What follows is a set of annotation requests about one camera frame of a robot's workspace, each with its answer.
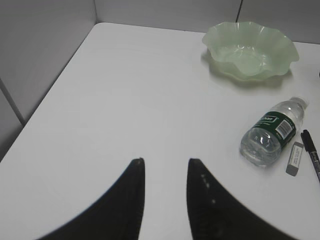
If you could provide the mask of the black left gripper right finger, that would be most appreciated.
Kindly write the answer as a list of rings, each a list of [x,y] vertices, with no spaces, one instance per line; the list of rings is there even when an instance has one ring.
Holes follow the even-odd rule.
[[[188,162],[187,213],[194,240],[290,240],[233,197],[197,158]]]

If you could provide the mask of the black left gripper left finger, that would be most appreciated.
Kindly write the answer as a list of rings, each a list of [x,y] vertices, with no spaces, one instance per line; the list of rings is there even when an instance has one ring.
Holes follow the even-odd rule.
[[[137,240],[144,215],[145,183],[145,161],[133,159],[97,201],[42,239]]]

